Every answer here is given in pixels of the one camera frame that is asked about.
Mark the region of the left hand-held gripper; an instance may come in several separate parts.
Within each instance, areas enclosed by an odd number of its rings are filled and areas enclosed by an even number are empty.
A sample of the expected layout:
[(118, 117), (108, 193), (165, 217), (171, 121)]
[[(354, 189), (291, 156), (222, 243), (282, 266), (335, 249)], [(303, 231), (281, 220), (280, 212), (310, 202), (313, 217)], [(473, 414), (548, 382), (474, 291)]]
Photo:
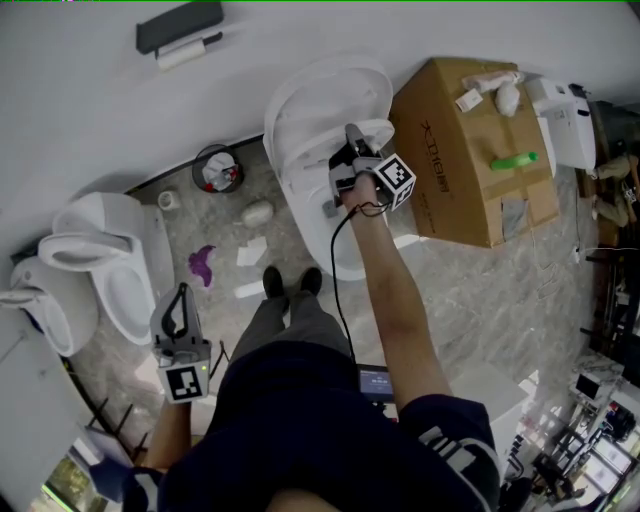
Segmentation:
[(194, 294), (187, 283), (167, 292), (150, 321), (152, 353), (169, 403), (209, 394), (211, 344), (203, 337)]

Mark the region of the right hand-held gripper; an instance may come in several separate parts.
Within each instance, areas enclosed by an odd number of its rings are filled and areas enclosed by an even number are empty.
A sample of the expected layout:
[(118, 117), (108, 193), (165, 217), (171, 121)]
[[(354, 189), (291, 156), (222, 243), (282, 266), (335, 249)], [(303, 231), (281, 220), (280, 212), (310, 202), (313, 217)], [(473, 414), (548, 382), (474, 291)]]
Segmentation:
[(396, 154), (383, 158), (364, 138), (360, 128), (349, 123), (345, 126), (347, 143), (328, 162), (328, 176), (335, 207), (342, 205), (341, 195), (352, 190), (357, 177), (372, 177), (378, 202), (390, 211), (397, 210), (411, 196), (416, 176)]

